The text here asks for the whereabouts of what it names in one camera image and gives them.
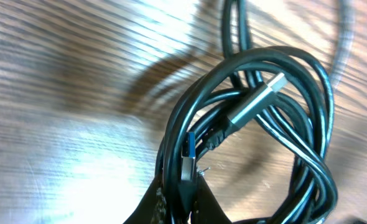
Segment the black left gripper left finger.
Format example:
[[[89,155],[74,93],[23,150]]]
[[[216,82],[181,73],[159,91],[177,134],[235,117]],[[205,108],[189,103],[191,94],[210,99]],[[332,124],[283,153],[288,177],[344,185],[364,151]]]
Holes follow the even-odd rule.
[[[154,177],[139,205],[124,224],[167,223],[167,202],[162,192],[162,177]]]

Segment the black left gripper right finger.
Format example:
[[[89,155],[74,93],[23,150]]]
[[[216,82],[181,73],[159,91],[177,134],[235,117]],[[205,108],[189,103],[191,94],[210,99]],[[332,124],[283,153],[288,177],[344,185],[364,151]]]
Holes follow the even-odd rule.
[[[191,224],[232,224],[201,175],[197,178],[197,193],[191,214]]]

